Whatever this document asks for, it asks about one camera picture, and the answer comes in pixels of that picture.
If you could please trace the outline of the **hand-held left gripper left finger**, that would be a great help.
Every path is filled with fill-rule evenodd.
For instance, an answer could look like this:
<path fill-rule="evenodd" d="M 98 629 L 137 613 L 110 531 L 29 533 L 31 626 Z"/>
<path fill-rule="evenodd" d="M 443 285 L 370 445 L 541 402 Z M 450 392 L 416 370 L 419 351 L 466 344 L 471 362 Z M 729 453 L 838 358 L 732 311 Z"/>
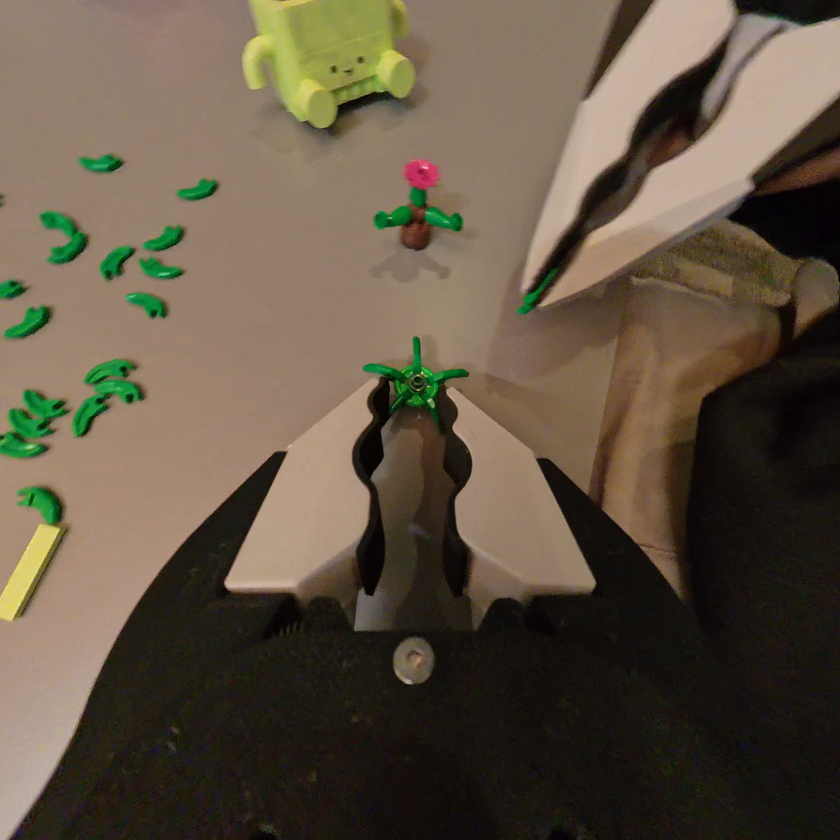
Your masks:
<path fill-rule="evenodd" d="M 354 627 L 385 561 L 373 474 L 383 460 L 389 382 L 370 378 L 282 453 L 224 582 L 235 594 L 283 593 L 300 608 L 338 602 Z"/>

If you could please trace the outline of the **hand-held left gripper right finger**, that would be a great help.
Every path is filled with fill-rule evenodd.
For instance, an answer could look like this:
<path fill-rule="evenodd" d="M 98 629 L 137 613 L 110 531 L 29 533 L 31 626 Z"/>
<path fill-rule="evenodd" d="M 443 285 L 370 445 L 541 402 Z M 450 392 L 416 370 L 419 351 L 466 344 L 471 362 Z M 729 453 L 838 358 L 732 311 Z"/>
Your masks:
<path fill-rule="evenodd" d="M 444 518 L 444 577 L 477 629 L 495 601 L 590 595 L 595 577 L 539 459 L 463 393 L 441 396 L 444 469 L 454 484 Z"/>

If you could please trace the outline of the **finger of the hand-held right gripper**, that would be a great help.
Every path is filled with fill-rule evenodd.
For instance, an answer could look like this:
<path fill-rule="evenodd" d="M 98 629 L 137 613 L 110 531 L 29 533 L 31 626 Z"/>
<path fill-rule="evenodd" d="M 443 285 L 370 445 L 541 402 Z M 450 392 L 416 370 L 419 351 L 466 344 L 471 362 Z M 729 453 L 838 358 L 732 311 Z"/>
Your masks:
<path fill-rule="evenodd" d="M 838 145 L 838 96 L 837 18 L 772 38 L 709 128 L 697 127 L 700 102 L 667 127 L 628 207 L 584 242 L 541 308 L 620 277 L 729 215 L 765 178 Z"/>
<path fill-rule="evenodd" d="M 620 5 L 534 231 L 523 295 L 549 294 L 585 241 L 628 207 L 645 178 L 646 154 L 673 121 L 698 108 L 736 20 L 728 1 L 657 1 L 643 13 L 632 2 Z"/>

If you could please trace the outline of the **curved green leaf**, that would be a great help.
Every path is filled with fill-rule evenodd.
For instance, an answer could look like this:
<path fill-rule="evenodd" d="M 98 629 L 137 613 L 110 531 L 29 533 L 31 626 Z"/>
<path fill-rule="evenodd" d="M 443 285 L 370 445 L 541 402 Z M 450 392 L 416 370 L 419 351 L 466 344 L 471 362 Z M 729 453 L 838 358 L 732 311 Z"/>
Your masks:
<path fill-rule="evenodd" d="M 538 307 L 541 301 L 546 298 L 555 285 L 559 273 L 559 267 L 552 268 L 540 281 L 540 283 L 523 297 L 521 304 L 517 309 L 518 314 L 527 314 Z"/>

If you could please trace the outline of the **green spiky plant stem piece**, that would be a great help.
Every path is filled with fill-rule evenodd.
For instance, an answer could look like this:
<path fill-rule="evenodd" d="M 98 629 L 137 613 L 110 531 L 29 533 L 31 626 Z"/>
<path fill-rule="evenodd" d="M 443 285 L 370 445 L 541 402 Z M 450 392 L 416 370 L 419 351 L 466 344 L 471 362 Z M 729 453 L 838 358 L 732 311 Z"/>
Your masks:
<path fill-rule="evenodd" d="M 433 418 L 439 431 L 443 430 L 438 408 L 438 394 L 447 382 L 465 379 L 469 372 L 463 368 L 432 371 L 424 364 L 423 345 L 420 337 L 413 336 L 412 362 L 397 369 L 382 363 L 368 363 L 363 365 L 362 371 L 377 375 L 391 383 L 394 397 L 389 405 L 388 415 L 412 407 L 427 411 Z"/>

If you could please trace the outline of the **person's right hand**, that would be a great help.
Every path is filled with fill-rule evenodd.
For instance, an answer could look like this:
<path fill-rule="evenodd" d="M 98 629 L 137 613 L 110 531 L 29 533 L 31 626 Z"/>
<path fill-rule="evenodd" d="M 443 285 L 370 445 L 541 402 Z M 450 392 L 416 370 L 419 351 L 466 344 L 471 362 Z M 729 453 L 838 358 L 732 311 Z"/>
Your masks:
<path fill-rule="evenodd" d="M 839 145 L 822 150 L 806 161 L 790 164 L 757 184 L 756 196 L 785 193 L 839 179 Z"/>

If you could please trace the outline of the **person's beige trousers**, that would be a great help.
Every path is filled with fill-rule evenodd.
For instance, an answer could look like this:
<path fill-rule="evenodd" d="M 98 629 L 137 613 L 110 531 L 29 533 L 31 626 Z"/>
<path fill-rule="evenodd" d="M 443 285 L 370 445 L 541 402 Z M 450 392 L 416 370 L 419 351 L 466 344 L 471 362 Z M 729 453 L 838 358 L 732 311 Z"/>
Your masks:
<path fill-rule="evenodd" d="M 520 321 L 618 305 L 591 497 L 685 600 L 686 511 L 702 400 L 769 362 L 838 305 L 838 217 L 737 213 L 626 280 Z"/>

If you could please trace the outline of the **small potted toy flower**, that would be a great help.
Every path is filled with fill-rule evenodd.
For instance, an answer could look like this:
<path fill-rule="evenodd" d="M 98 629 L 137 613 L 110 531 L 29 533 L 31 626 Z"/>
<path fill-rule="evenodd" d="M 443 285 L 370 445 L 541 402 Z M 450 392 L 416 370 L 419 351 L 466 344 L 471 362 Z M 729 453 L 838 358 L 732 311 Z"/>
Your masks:
<path fill-rule="evenodd" d="M 427 201 L 428 190 L 439 181 L 436 164 L 428 159 L 412 159 L 404 164 L 402 174 L 408 184 L 407 204 L 390 212 L 376 212 L 373 224 L 377 229 L 400 228 L 402 245 L 412 250 L 428 247 L 434 228 L 456 233 L 463 229 L 464 219 L 459 213 L 445 213 Z"/>

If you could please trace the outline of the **group of green leaf pieces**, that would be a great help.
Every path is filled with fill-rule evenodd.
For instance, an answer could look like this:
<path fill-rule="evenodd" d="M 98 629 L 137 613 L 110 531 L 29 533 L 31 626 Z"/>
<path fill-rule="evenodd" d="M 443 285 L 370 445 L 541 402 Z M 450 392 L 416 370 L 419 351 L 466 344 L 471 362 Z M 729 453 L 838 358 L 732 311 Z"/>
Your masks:
<path fill-rule="evenodd" d="M 61 232 L 66 241 L 53 247 L 47 258 L 52 265 L 65 265 L 77 259 L 88 246 L 88 235 L 78 226 L 72 216 L 57 211 L 44 211 L 38 216 L 45 229 Z M 161 262 L 157 253 L 179 244 L 184 235 L 181 225 L 166 226 L 154 238 L 143 242 L 143 249 L 152 256 L 141 258 L 142 272 L 149 278 L 170 280 L 180 277 L 183 269 Z M 124 245 L 113 248 L 101 261 L 99 271 L 103 279 L 112 280 L 123 274 L 125 263 L 134 255 L 135 247 Z M 49 307 L 31 307 L 21 322 L 3 332 L 8 340 L 21 340 L 36 334 L 51 320 Z M 110 408 L 111 399 L 117 398 L 124 404 L 143 400 L 144 393 L 139 385 L 130 380 L 135 370 L 133 362 L 113 359 L 94 365 L 85 374 L 84 383 L 91 388 L 91 394 L 73 413 L 71 433 L 74 438 L 83 438 L 94 421 Z M 22 393 L 23 405 L 7 412 L 7 429 L 2 432 L 2 455 L 14 459 L 32 459 L 47 451 L 43 439 L 54 433 L 53 422 L 69 414 L 64 400 L 54 400 L 47 395 L 26 389 Z M 17 504 L 20 507 L 37 510 L 47 527 L 57 527 L 63 521 L 64 505 L 57 494 L 43 486 L 27 486 L 17 490 Z"/>

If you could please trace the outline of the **yellow flat brick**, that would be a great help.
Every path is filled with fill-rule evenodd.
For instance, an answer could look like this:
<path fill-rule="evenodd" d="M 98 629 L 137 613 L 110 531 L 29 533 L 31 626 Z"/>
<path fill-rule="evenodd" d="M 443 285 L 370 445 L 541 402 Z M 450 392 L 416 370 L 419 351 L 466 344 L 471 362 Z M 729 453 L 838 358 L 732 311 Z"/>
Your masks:
<path fill-rule="evenodd" d="M 21 617 L 66 530 L 62 525 L 38 525 L 3 588 L 1 594 L 1 619 L 3 621 L 12 622 Z"/>

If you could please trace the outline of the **lime green toy flower pot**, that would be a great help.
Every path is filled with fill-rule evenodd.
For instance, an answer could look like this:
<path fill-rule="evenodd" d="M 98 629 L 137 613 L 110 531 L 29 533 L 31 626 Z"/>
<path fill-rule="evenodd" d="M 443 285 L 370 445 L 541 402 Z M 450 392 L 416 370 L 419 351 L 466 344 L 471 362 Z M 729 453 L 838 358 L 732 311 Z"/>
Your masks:
<path fill-rule="evenodd" d="M 256 36 L 242 55 L 245 83 L 268 80 L 297 121 L 324 130 L 339 106 L 373 94 L 406 98 L 416 80 L 396 49 L 406 36 L 401 1 L 249 1 Z"/>

